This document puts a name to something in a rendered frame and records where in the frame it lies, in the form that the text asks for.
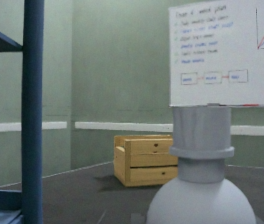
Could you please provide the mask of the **blue shelving unit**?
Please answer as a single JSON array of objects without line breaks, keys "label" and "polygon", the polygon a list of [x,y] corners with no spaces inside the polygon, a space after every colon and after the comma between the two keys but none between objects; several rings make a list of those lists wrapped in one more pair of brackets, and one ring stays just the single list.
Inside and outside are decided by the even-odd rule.
[{"label": "blue shelving unit", "polygon": [[22,191],[0,190],[0,224],[43,224],[42,84],[44,7],[45,0],[24,0],[23,46],[0,32],[0,53],[22,52]]}]

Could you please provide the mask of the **grey bottle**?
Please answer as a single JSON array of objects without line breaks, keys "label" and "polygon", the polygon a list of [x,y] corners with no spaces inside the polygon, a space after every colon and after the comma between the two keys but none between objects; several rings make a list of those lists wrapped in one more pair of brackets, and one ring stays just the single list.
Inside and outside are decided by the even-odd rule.
[{"label": "grey bottle", "polygon": [[146,224],[256,224],[245,195],[224,178],[231,147],[231,108],[173,108],[178,176],[156,193]]}]

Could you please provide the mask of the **small wooden crate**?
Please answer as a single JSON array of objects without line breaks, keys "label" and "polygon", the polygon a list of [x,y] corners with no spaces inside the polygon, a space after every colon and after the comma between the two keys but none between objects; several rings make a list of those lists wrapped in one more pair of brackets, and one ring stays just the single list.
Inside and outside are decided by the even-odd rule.
[{"label": "small wooden crate", "polygon": [[[172,139],[172,136],[119,136],[115,141],[114,175],[125,187],[164,185],[178,176],[178,157],[169,154],[169,146],[173,145],[173,139],[154,139]],[[124,146],[125,151],[121,146]],[[167,152],[130,153],[130,151]]]}]

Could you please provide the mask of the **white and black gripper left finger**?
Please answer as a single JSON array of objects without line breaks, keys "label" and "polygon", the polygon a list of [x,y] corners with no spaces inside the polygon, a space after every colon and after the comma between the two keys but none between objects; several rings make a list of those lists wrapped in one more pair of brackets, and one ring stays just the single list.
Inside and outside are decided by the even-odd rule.
[{"label": "white and black gripper left finger", "polygon": [[131,214],[131,224],[145,224],[145,217],[141,214]]}]

